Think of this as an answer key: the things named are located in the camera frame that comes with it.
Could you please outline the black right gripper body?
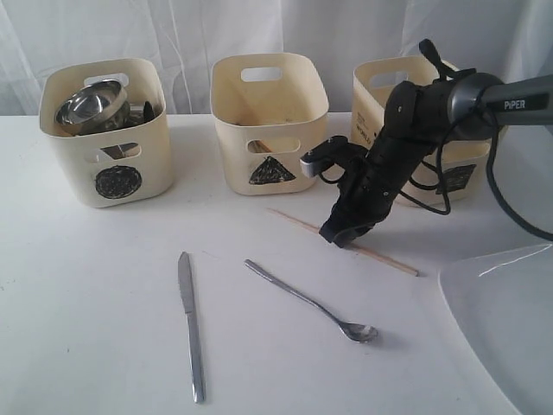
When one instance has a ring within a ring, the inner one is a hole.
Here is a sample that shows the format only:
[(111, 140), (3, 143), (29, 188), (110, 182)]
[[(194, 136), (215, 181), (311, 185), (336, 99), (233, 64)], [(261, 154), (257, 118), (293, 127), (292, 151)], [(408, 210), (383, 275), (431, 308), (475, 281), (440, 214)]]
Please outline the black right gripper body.
[(375, 226), (388, 216), (399, 191), (436, 149), (436, 141), (395, 137), (383, 129), (369, 150), (357, 146), (358, 154), (342, 167), (346, 177), (339, 183), (339, 199), (332, 212), (341, 211), (351, 223), (373, 222)]

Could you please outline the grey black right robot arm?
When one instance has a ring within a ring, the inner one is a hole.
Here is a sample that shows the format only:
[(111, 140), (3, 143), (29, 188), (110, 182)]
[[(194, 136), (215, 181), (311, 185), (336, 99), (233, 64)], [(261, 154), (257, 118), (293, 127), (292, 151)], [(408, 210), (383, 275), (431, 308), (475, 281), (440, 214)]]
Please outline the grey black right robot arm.
[(552, 122), (549, 75), (509, 84), (489, 73), (461, 80), (436, 80), (428, 86), (398, 84), (385, 106), (384, 124), (368, 149), (335, 138), (323, 146), (327, 166), (343, 168), (339, 198), (320, 235), (339, 247), (348, 245), (386, 219), (415, 170), (430, 155), (442, 154), (450, 141), (491, 140), (486, 179), (504, 212), (526, 232), (550, 240), (505, 200), (493, 175), (499, 132), (506, 125)]

